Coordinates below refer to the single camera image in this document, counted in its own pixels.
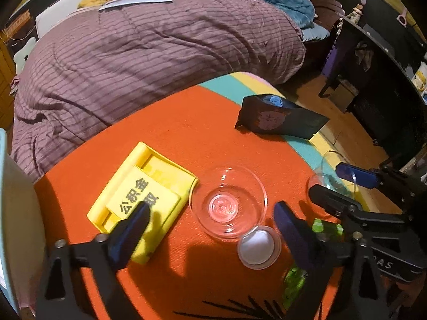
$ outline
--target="black desk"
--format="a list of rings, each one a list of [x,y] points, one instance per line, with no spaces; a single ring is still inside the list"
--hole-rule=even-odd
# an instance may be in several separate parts
[[[324,66],[327,76],[319,97],[327,97],[328,87],[338,85],[342,76],[359,91],[348,110],[382,146],[394,167],[403,167],[425,141],[427,106],[404,69],[389,52],[359,25],[341,15],[342,30]],[[360,41],[374,51],[368,71],[357,65],[354,51]]]

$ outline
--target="wooden cabinet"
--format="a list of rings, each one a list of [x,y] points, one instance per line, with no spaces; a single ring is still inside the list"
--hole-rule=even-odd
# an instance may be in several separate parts
[[[14,98],[9,95],[10,82],[15,76],[13,60],[0,40],[0,127],[8,130],[13,124]]]

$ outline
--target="bedspread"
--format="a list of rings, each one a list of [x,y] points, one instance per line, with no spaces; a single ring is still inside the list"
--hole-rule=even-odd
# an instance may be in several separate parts
[[[43,36],[27,59],[11,155],[35,182],[155,101],[235,71],[283,83],[304,55],[293,21],[261,0],[173,0],[78,13]]]

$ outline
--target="wooden floor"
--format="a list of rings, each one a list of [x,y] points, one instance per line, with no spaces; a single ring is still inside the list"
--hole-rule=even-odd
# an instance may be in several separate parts
[[[299,74],[277,89],[296,104],[330,119],[321,129],[321,133],[351,164],[363,169],[377,168],[381,162],[388,159],[388,155],[383,148],[373,145],[372,138],[352,113],[342,113],[328,98],[320,98],[317,95],[325,81],[326,78],[319,73]],[[359,187],[359,190],[371,211],[401,212],[376,189]]]

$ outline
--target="light blue rim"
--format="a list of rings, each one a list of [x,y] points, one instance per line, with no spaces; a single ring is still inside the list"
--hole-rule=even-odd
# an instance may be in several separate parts
[[[3,227],[3,172],[4,172],[4,163],[7,154],[7,134],[6,131],[0,128],[0,258],[3,266],[4,281],[6,283],[7,290],[5,290],[1,285],[0,289],[3,294],[6,296],[10,305],[13,307],[16,313],[18,313],[18,300],[14,293],[14,289],[9,279],[10,270],[9,264],[6,260],[6,252],[4,247],[4,227]]]

